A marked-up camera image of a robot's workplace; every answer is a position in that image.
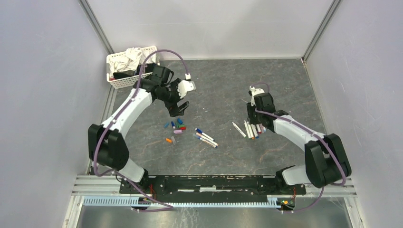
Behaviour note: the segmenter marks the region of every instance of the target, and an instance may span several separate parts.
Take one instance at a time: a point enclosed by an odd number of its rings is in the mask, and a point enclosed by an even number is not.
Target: white basket
[[[156,46],[149,46],[149,47],[144,47],[141,48],[142,51],[156,51],[157,47]],[[138,80],[138,75],[132,76],[132,77],[126,77],[126,78],[121,78],[121,79],[116,79],[116,80],[110,80],[110,75],[113,75],[113,72],[110,71],[110,67],[109,67],[109,59],[116,57],[116,56],[121,56],[121,55],[125,55],[126,52],[119,52],[119,53],[115,53],[115,54],[110,54],[106,57],[106,80],[115,88],[115,89],[120,89],[120,88],[124,88],[124,87],[129,87],[129,86],[133,86],[136,81]],[[156,58],[157,60],[157,64],[160,64],[159,58],[157,56]],[[147,74],[142,74],[141,78],[144,78],[148,75],[150,75],[150,73]]]

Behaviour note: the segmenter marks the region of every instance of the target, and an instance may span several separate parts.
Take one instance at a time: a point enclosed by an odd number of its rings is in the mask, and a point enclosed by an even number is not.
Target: white cloth
[[[127,70],[136,70],[139,63],[151,54],[152,51],[142,51],[139,47],[128,48],[124,55],[116,56],[109,59],[109,70],[113,72],[123,72]],[[147,60],[147,64],[156,63],[157,56],[153,55]]]

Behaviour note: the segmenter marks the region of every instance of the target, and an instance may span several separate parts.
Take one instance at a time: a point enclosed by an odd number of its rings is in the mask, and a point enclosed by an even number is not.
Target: white wall
[[[403,1],[343,1],[307,61],[323,118],[339,134],[370,228],[400,227]]]
[[[189,59],[301,57],[332,0],[88,2],[115,52],[156,45]]]
[[[78,1],[1,1],[0,227],[62,225],[106,101],[106,52]]]

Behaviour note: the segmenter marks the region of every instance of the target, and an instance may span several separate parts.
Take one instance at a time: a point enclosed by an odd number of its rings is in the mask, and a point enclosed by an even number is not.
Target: marker
[[[252,139],[255,139],[255,134],[254,134],[253,131],[252,131],[252,125],[249,124],[249,121],[248,121],[247,123],[248,123],[248,128],[249,128],[250,136],[252,137]]]
[[[218,143],[211,141],[210,139],[206,138],[204,135],[200,134],[200,133],[196,133],[197,136],[209,141],[209,143],[213,144],[214,146],[218,146]]]
[[[210,146],[212,146],[214,148],[217,148],[217,146],[211,144],[209,141],[205,140],[204,138],[201,138],[200,136],[197,136],[196,134],[193,134],[193,136],[198,138],[198,139],[200,139],[200,140],[202,140],[203,142],[207,143],[208,145],[210,145]]]
[[[246,123],[246,120],[244,120],[244,124],[245,124],[246,133],[248,134],[248,138],[251,139],[252,136],[250,135],[248,124]]]
[[[264,127],[263,127],[263,124],[259,124],[259,127],[260,127],[260,130],[261,130],[262,132],[266,132],[266,129],[264,129]]]
[[[259,124],[256,125],[256,130],[259,134],[262,134],[262,130],[260,129]]]
[[[255,135],[255,138],[258,139],[259,135],[258,135],[258,132],[256,131],[256,126],[254,124],[252,124],[251,127],[252,127],[253,134]]]
[[[172,140],[173,144],[175,145],[175,144],[176,144],[176,140],[175,140],[175,138],[174,138],[173,136],[171,137],[171,140]]]
[[[196,128],[195,130],[196,130],[198,133],[200,133],[200,134],[206,136],[206,138],[210,139],[211,141],[214,141],[213,138],[211,138],[210,136],[208,136],[208,135],[206,135],[205,133],[203,133],[200,129]]]
[[[232,122],[232,125],[234,125],[235,129],[237,129],[239,131],[239,133],[245,138],[246,135],[245,133],[234,123]]]

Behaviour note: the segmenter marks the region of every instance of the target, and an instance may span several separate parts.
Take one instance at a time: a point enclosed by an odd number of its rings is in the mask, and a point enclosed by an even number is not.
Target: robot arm
[[[283,185],[312,183],[315,187],[321,188],[342,178],[333,159],[325,157],[324,153],[328,151],[314,135],[328,144],[345,176],[351,174],[351,167],[340,137],[336,134],[325,135],[316,132],[295,121],[283,110],[277,111],[271,94],[265,93],[262,89],[250,87],[249,94],[252,96],[251,102],[247,103],[249,123],[262,124],[272,132],[288,138],[305,151],[305,165],[287,167],[276,173],[276,177]],[[262,114],[259,111],[274,114],[280,118]]]
[[[177,103],[188,92],[195,90],[196,87],[194,82],[190,81],[190,76],[186,76],[186,80],[176,79],[168,82],[170,75],[172,79],[173,71],[163,66],[155,66],[153,73],[141,80],[139,91],[135,98],[132,97],[136,91],[136,85],[134,85],[125,102],[112,116],[101,125],[93,124],[89,127],[88,150],[91,160],[94,159],[96,145],[102,132],[105,130],[105,126],[112,122],[113,124],[102,141],[97,162],[119,171],[140,185],[147,185],[148,172],[129,158],[129,150],[125,143],[125,137],[141,112],[150,106],[155,99],[164,101],[165,107],[168,109],[171,117],[184,114],[185,109],[189,106],[189,102],[186,101],[180,106]]]

